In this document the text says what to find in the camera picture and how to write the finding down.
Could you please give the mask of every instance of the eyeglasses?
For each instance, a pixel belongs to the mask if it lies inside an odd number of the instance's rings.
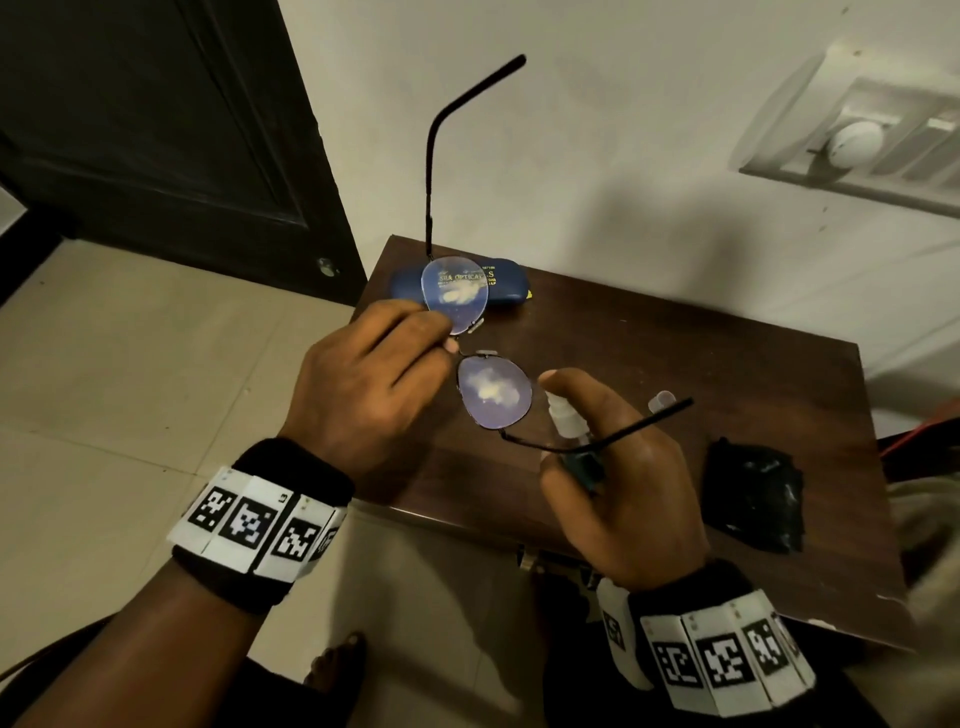
[[[487,273],[475,261],[459,255],[433,256],[433,217],[430,195],[433,191],[433,149],[440,125],[451,113],[479,96],[493,85],[516,73],[527,62],[520,55],[491,73],[479,84],[447,104],[430,125],[426,137],[426,256],[429,259],[420,274],[423,300],[431,311],[443,313],[453,322],[450,335],[470,333],[483,323],[490,291]],[[575,448],[553,448],[511,435],[506,428],[515,425],[530,411],[533,385],[523,370],[497,352],[461,354],[457,367],[457,389],[464,407],[473,420],[485,429],[495,429],[504,440],[525,448],[547,452],[578,454],[596,452],[618,440],[654,425],[687,409],[693,399],[678,401],[650,417],[628,425],[607,437]]]

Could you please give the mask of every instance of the dark door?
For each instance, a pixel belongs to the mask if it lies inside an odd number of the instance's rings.
[[[342,303],[366,282],[276,0],[3,0],[0,182],[71,237]]]

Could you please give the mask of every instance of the eyeglass temple arm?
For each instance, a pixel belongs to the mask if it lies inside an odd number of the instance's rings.
[[[551,448],[546,445],[539,445],[537,443],[532,443],[529,440],[523,440],[522,438],[511,435],[504,429],[500,430],[500,437],[507,442],[514,443],[515,445],[523,445],[525,448],[536,448],[546,452],[555,452],[562,455],[576,455],[582,452],[596,452],[612,445],[617,440],[622,440],[627,435],[632,435],[635,432],[642,430],[644,427],[655,425],[658,422],[666,420],[668,417],[672,417],[678,412],[687,409],[691,404],[693,404],[692,397],[688,397],[685,400],[680,400],[675,404],[671,404],[669,407],[664,407],[660,412],[650,415],[650,417],[635,422],[632,425],[628,425],[621,430],[617,430],[612,435],[607,435],[607,437],[601,440],[596,440],[592,443],[587,443],[586,445],[580,445],[576,448]]]
[[[507,78],[507,76],[516,73],[526,62],[527,57],[521,53],[506,65],[493,71],[490,76],[471,88],[467,93],[461,94],[447,104],[441,112],[437,114],[437,118],[433,120],[433,124],[430,125],[430,133],[426,136],[426,254],[431,260],[433,260],[433,218],[430,216],[430,194],[433,192],[433,146],[437,141],[437,130],[447,116],[479,96],[492,85],[499,84]]]

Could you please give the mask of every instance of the brown tabletop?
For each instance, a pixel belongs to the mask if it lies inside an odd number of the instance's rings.
[[[466,255],[436,248],[436,255]],[[425,262],[423,244],[392,236],[354,317],[388,298],[390,274]],[[693,397],[663,429],[684,447],[699,482],[710,441],[789,452],[804,471],[803,553],[766,553],[709,531],[778,611],[896,646],[912,644],[897,542],[855,344],[527,269],[533,298],[488,309],[462,340],[495,350],[530,378],[580,367],[643,411],[659,390]],[[546,397],[511,431],[548,442]],[[576,555],[543,500],[540,454],[470,419],[453,381],[397,457],[357,495],[474,534]]]

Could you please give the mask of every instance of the beige fabric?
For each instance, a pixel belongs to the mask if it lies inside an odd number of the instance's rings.
[[[953,536],[907,598],[917,653],[885,652],[850,677],[891,728],[960,726],[960,474],[894,483],[888,492],[901,549],[943,527]]]

